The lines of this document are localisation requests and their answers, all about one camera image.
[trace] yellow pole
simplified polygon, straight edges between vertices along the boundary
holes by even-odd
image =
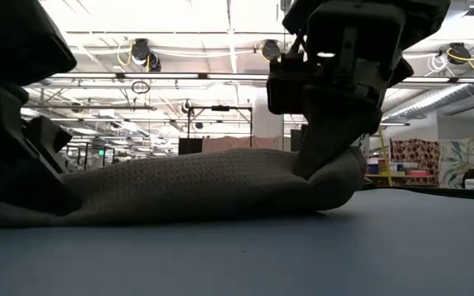
[[[379,133],[379,140],[382,142],[383,159],[385,160],[385,168],[387,169],[388,185],[392,187],[393,178],[391,177],[391,168],[389,168],[388,166],[387,151],[385,149],[385,141],[383,140],[383,133],[382,133],[381,127],[379,128],[378,133]]]

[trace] ceiling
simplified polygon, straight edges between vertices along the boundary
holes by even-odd
[[[280,0],[43,0],[41,1],[63,34],[67,45],[77,58],[74,72],[143,72],[132,62],[124,66],[119,61],[128,60],[129,45],[136,38],[149,39],[152,50],[157,52],[162,72],[220,72],[220,73],[268,73],[268,63],[254,49],[265,39],[276,39],[281,49],[293,38],[285,34],[281,25],[284,12]],[[448,48],[452,42],[463,42],[474,55],[474,16],[464,16],[466,1],[453,1],[443,28],[404,53],[415,70],[415,76],[474,76],[468,64],[448,65],[440,71],[431,71],[433,55]],[[85,81],[95,85],[109,85],[111,80]],[[116,109],[116,118],[185,119],[182,104],[198,106],[227,104],[251,106],[261,85],[239,83],[211,83],[205,81],[148,81],[151,90],[137,95],[128,86],[131,81],[116,81],[111,88],[48,87],[43,90],[30,87],[31,99],[40,104],[75,104],[111,106],[154,106],[148,109]],[[383,102],[383,111],[390,110],[425,90],[389,90]],[[99,110],[83,109],[75,113],[70,109],[36,109],[51,118],[98,118]],[[234,123],[206,124],[202,130],[193,128],[193,136],[232,134],[246,136],[249,133],[249,114],[236,111],[221,113],[207,110],[197,119],[218,119]],[[285,116],[286,133],[297,127],[301,116]],[[163,138],[165,147],[177,150],[176,139],[183,136],[178,126],[169,123],[137,123],[137,126]],[[101,136],[125,135],[122,129],[111,129],[108,123],[86,123],[85,128],[95,129]],[[88,136],[75,132],[75,135]],[[146,142],[129,144],[147,145]]]

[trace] blue table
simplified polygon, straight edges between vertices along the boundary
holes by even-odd
[[[474,201],[374,190],[303,217],[0,229],[0,295],[474,295]]]

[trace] gray towel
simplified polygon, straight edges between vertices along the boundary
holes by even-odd
[[[365,161],[357,148],[308,180],[291,172],[295,157],[236,149],[67,174],[63,181],[83,200],[80,210],[59,217],[0,203],[0,226],[147,224],[329,210],[363,186]]]

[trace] wall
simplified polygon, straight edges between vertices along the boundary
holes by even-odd
[[[438,117],[440,139],[457,140],[474,137],[474,118]]]
[[[383,131],[385,145],[388,145],[389,138],[393,140],[421,139],[426,141],[437,141],[439,139],[438,117],[436,112],[430,112],[423,119],[412,119],[408,121],[409,127],[387,127]],[[380,139],[370,138],[370,149],[381,147]]]

